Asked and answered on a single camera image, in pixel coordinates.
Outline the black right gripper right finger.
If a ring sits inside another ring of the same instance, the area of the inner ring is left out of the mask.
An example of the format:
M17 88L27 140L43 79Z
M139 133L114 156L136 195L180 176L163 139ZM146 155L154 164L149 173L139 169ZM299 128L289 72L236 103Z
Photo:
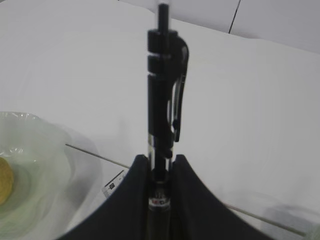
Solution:
M173 163L171 203L173 240L270 239L216 198L182 154Z

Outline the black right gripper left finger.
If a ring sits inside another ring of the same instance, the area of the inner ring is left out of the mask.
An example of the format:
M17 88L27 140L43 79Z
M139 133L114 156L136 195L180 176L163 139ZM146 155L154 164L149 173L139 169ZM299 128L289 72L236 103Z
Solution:
M137 155L110 197L61 240L144 240L148 214L149 163Z

